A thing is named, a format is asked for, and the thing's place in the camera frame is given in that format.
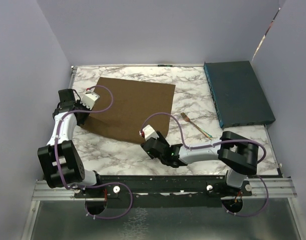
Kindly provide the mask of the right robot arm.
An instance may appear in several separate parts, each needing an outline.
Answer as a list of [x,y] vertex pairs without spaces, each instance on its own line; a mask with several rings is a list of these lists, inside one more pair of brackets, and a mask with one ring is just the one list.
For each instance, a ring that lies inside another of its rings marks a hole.
[[151,159],[159,159],[163,165],[178,168],[196,162],[220,160],[230,170],[225,176],[222,189],[227,195],[240,191],[247,176],[257,174],[259,145],[231,131],[223,132],[218,142],[206,147],[200,144],[185,147],[184,144],[170,145],[160,132],[141,144]]

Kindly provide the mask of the brown cloth napkin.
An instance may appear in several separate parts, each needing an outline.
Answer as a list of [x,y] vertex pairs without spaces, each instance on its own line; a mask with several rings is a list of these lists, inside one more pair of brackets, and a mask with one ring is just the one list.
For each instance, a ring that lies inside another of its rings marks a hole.
[[100,96],[82,128],[110,139],[141,144],[143,123],[167,136],[175,85],[100,77]]

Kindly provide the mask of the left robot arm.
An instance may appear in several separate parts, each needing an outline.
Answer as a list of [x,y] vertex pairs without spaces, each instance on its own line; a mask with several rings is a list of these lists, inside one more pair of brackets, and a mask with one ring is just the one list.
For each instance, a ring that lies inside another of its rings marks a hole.
[[100,98],[96,93],[86,93],[80,99],[75,99],[73,89],[59,91],[60,102],[53,112],[55,126],[47,145],[38,149],[38,158],[44,173],[44,178],[50,188],[61,188],[63,182],[57,166],[55,152],[66,184],[86,186],[86,192],[92,197],[102,194],[103,185],[96,171],[85,170],[82,160],[75,148],[72,138],[76,126],[83,125],[88,113],[77,112],[66,117],[64,114],[73,110],[90,111]]

